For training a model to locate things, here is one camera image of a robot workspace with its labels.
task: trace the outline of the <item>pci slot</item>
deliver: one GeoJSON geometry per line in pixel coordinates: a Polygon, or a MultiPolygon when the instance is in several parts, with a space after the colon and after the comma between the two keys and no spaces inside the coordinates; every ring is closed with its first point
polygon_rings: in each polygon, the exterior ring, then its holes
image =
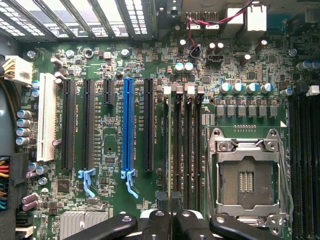
{"type": "Polygon", "coordinates": [[[103,79],[103,103],[110,106],[115,104],[115,82],[112,79],[103,79]]]}
{"type": "Polygon", "coordinates": [[[61,169],[68,170],[72,170],[74,165],[75,92],[75,83],[66,79],[63,85],[61,169]]]}
{"type": "Polygon", "coordinates": [[[144,171],[154,169],[154,137],[155,137],[155,101],[154,80],[144,79],[144,171]]]}
{"type": "Polygon", "coordinates": [[[83,80],[83,127],[81,169],[93,168],[94,119],[95,119],[95,82],[83,80]]]}

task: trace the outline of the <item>white pci slot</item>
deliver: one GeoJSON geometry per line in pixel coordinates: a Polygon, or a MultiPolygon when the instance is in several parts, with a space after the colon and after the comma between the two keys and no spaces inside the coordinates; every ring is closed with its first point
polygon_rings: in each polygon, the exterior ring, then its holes
{"type": "Polygon", "coordinates": [[[40,73],[40,94],[38,112],[38,135],[36,160],[51,161],[55,158],[56,125],[56,84],[55,77],[50,73],[40,73]]]}

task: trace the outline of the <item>capacitor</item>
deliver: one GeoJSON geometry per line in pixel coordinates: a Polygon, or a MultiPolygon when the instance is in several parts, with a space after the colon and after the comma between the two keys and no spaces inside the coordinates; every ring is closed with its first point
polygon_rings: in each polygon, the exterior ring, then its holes
{"type": "Polygon", "coordinates": [[[318,70],[320,70],[320,61],[313,61],[311,63],[311,67],[308,70],[309,71],[318,71],[318,70]]]}
{"type": "Polygon", "coordinates": [[[47,165],[38,166],[35,169],[35,173],[38,174],[38,175],[46,174],[48,171],[49,171],[49,167],[47,165]]]}
{"type": "Polygon", "coordinates": [[[222,85],[219,87],[219,90],[221,93],[226,94],[231,88],[231,85],[227,82],[222,83],[222,85]]]}
{"type": "Polygon", "coordinates": [[[252,94],[253,92],[258,90],[258,84],[257,83],[250,83],[245,87],[245,90],[248,94],[252,94]]]}
{"type": "Polygon", "coordinates": [[[216,45],[216,48],[214,49],[214,54],[219,54],[221,53],[221,51],[224,49],[224,44],[222,42],[219,42],[217,45],[216,45]]]}
{"type": "Polygon", "coordinates": [[[257,52],[260,52],[262,49],[264,49],[268,44],[268,41],[267,40],[261,40],[258,45],[255,47],[255,50],[257,52]]]}
{"type": "Polygon", "coordinates": [[[39,81],[33,81],[32,82],[32,88],[33,89],[39,89],[40,88],[40,82],[39,81]]]}
{"type": "Polygon", "coordinates": [[[31,171],[31,172],[34,172],[36,169],[37,169],[37,167],[40,167],[42,164],[40,163],[40,162],[38,162],[38,161],[36,161],[36,162],[31,162],[30,164],[29,164],[29,166],[28,166],[28,169],[29,169],[29,171],[31,171]]]}
{"type": "Polygon", "coordinates": [[[62,139],[61,138],[60,139],[55,139],[55,140],[52,141],[52,146],[57,147],[57,146],[61,145],[61,143],[62,143],[62,139]]]}
{"type": "Polygon", "coordinates": [[[31,118],[31,112],[28,110],[19,110],[16,113],[17,117],[20,119],[29,119],[31,118]]]}
{"type": "Polygon", "coordinates": [[[295,57],[297,55],[298,51],[295,48],[292,48],[289,50],[289,56],[290,57],[295,57]]]}
{"type": "Polygon", "coordinates": [[[244,86],[240,82],[237,82],[232,86],[232,92],[234,92],[235,94],[238,94],[241,92],[243,88],[244,86]]]}
{"type": "Polygon", "coordinates": [[[292,91],[290,88],[280,91],[280,95],[283,97],[288,97],[292,94],[294,94],[294,91],[292,91]]]}
{"type": "Polygon", "coordinates": [[[129,57],[129,54],[130,54],[130,52],[129,52],[128,49],[122,49],[122,50],[121,50],[121,56],[122,56],[123,58],[129,57]]]}
{"type": "Polygon", "coordinates": [[[184,65],[184,71],[186,73],[191,73],[191,71],[194,69],[194,65],[191,63],[191,62],[187,62],[185,65],[184,65]]]}
{"type": "Polygon", "coordinates": [[[16,131],[15,131],[16,135],[19,137],[26,137],[29,136],[30,134],[30,129],[29,128],[25,128],[25,127],[19,127],[16,131]]]}
{"type": "Polygon", "coordinates": [[[59,71],[56,71],[56,72],[54,73],[54,76],[55,76],[57,79],[62,79],[62,80],[66,80],[66,79],[67,79],[67,78],[66,78],[65,76],[63,76],[62,73],[59,72],[59,71]]]}
{"type": "Polygon", "coordinates": [[[25,173],[25,177],[27,178],[27,179],[31,179],[31,178],[34,178],[34,177],[37,177],[38,176],[38,174],[36,174],[35,172],[33,172],[33,171],[27,171],[26,173],[25,173]]]}
{"type": "Polygon", "coordinates": [[[303,62],[300,62],[296,65],[296,68],[299,70],[299,71],[304,71],[304,70],[307,70],[309,68],[311,68],[312,66],[312,62],[309,61],[309,60],[305,60],[303,62]]]}
{"type": "Polygon", "coordinates": [[[178,62],[174,67],[176,73],[181,73],[183,69],[184,65],[181,62],[178,62]]]}
{"type": "Polygon", "coordinates": [[[72,59],[74,56],[75,56],[75,52],[73,50],[67,50],[65,52],[65,56],[68,58],[68,59],[72,59]]]}
{"type": "Polygon", "coordinates": [[[16,125],[17,125],[19,128],[29,127],[30,124],[31,124],[31,121],[28,120],[28,119],[19,118],[19,119],[16,121],[16,125]]]}
{"type": "Polygon", "coordinates": [[[251,56],[249,54],[244,55],[240,60],[240,65],[244,66],[246,65],[251,59],[251,56]]]}
{"type": "Polygon", "coordinates": [[[261,92],[264,94],[271,92],[271,90],[272,90],[272,85],[270,83],[266,83],[261,86],[261,92]]]}
{"type": "Polygon", "coordinates": [[[38,184],[41,186],[46,185],[47,183],[48,183],[48,179],[45,176],[39,178],[38,180],[38,184]]]}
{"type": "Polygon", "coordinates": [[[50,62],[52,62],[54,65],[56,65],[58,68],[61,68],[63,66],[63,62],[60,61],[58,58],[56,58],[55,56],[52,56],[50,58],[50,62]]]}
{"type": "Polygon", "coordinates": [[[30,143],[30,138],[25,136],[19,136],[16,138],[15,143],[19,146],[28,145],[30,143]]]}
{"type": "Polygon", "coordinates": [[[38,98],[40,95],[40,91],[38,89],[33,89],[31,92],[31,96],[34,98],[38,98]]]}
{"type": "Polygon", "coordinates": [[[64,81],[62,81],[60,78],[57,78],[56,80],[54,80],[54,82],[60,89],[64,88],[64,81]]]}
{"type": "Polygon", "coordinates": [[[206,48],[206,54],[212,54],[215,48],[216,45],[213,42],[209,43],[209,46],[206,48]]]}
{"type": "Polygon", "coordinates": [[[25,196],[24,198],[22,198],[21,202],[22,202],[23,204],[29,204],[29,203],[37,200],[37,199],[38,199],[38,196],[39,196],[39,195],[34,192],[34,193],[32,193],[32,194],[30,194],[30,195],[25,196]]]}
{"type": "Polygon", "coordinates": [[[38,205],[38,202],[37,201],[32,201],[28,204],[25,204],[22,206],[22,210],[23,211],[30,211],[31,209],[34,209],[36,206],[38,205]]]}
{"type": "Polygon", "coordinates": [[[178,44],[178,50],[179,52],[183,52],[186,49],[187,42],[184,39],[180,39],[178,44]]]}

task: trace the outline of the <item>green circuit board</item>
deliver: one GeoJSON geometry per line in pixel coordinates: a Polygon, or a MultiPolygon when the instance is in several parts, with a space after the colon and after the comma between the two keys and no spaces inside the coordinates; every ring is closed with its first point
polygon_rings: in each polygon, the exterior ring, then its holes
{"type": "MultiPolygon", "coordinates": [[[[53,74],[57,68],[50,58],[56,56],[63,62],[63,71],[75,84],[74,102],[74,152],[72,169],[62,169],[62,150],[55,149],[54,160],[45,164],[49,166],[46,174],[48,183],[38,184],[38,177],[29,180],[29,193],[38,193],[37,208],[33,209],[35,216],[36,239],[58,240],[60,232],[60,216],[67,211],[102,212],[111,218],[120,212],[127,212],[139,217],[141,212],[157,209],[157,193],[176,191],[182,193],[185,207],[197,210],[207,218],[207,158],[206,131],[212,133],[214,129],[222,130],[226,138],[259,139],[265,138],[270,129],[279,132],[285,153],[289,146],[289,113],[288,100],[280,96],[280,91],[294,87],[295,58],[288,55],[290,38],[284,34],[266,34],[269,44],[260,51],[255,46],[237,45],[233,40],[221,40],[224,43],[224,61],[219,66],[206,65],[203,58],[191,59],[189,49],[178,52],[178,38],[165,37],[156,42],[86,42],[86,43],[47,43],[27,44],[24,48],[24,58],[33,62],[33,80],[39,80],[40,73],[53,74]],[[86,59],[84,51],[91,49],[94,56],[86,59]],[[129,50],[129,57],[122,57],[121,51],[129,50]],[[26,54],[35,50],[38,57],[30,60],[26,54]],[[73,50],[74,57],[67,58],[66,51],[73,50]],[[240,66],[240,59],[235,57],[238,52],[246,52],[252,56],[245,66],[240,66]],[[191,73],[176,73],[176,63],[193,63],[191,73]],[[124,78],[134,80],[134,126],[133,126],[133,166],[136,169],[133,191],[138,194],[135,198],[128,192],[126,181],[121,179],[123,153],[123,111],[124,111],[124,78]],[[104,79],[114,81],[114,105],[104,104],[104,79]],[[153,170],[145,171],[145,141],[144,141],[144,79],[153,79],[154,100],[154,139],[153,139],[153,170]],[[97,198],[96,202],[88,202],[88,194],[83,188],[83,179],[78,178],[78,171],[82,169],[83,159],[83,131],[84,123],[84,82],[91,80],[94,85],[94,111],[89,117],[93,120],[90,131],[93,131],[92,159],[90,164],[96,174],[91,178],[90,190],[97,198]],[[175,102],[177,94],[173,88],[183,86],[183,103],[187,99],[185,86],[203,86],[204,95],[200,107],[200,119],[196,120],[196,109],[193,106],[190,116],[184,104],[180,108],[180,117],[176,118],[175,102]],[[242,83],[245,87],[250,83],[257,83],[259,89],[248,95],[245,89],[239,94],[222,94],[219,87],[222,83],[242,83]],[[262,94],[260,87],[270,83],[273,86],[269,94],[262,94]],[[166,94],[165,88],[171,87],[172,93],[166,94]],[[266,115],[259,111],[255,116],[239,116],[238,106],[266,106],[276,108],[276,113],[266,115]],[[187,171],[193,171],[194,166],[188,168],[186,159],[188,148],[192,149],[200,141],[200,169],[199,181],[192,180],[186,187],[187,171]],[[56,202],[57,209],[52,211],[50,203],[56,202]]],[[[212,38],[195,38],[202,46],[209,42],[217,42],[212,38]]],[[[33,89],[24,88],[22,109],[35,111],[37,98],[32,96],[33,89]]],[[[63,90],[56,88],[55,138],[60,139],[63,134],[63,90]]],[[[37,139],[37,118],[32,119],[31,139],[37,139]]],[[[30,152],[30,160],[36,161],[35,144],[23,148],[30,152]]],[[[290,177],[290,166],[286,165],[285,172],[290,177]]],[[[212,171],[213,185],[216,186],[217,174],[212,171]]],[[[278,183],[278,176],[272,176],[272,185],[278,183]]],[[[278,189],[272,187],[274,200],[278,189]]],[[[290,221],[286,222],[279,236],[291,239],[290,221]]]]}

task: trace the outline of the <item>pcie x1 slot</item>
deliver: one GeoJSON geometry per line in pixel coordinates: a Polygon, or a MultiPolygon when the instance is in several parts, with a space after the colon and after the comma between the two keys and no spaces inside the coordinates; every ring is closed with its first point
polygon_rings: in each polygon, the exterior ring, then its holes
{"type": "Polygon", "coordinates": [[[95,82],[83,81],[83,128],[82,164],[83,170],[92,169],[94,151],[95,82]]]}
{"type": "Polygon", "coordinates": [[[144,170],[154,169],[154,80],[144,79],[144,170]]]}
{"type": "Polygon", "coordinates": [[[75,134],[75,83],[67,79],[63,85],[61,168],[72,170],[75,134]]]}

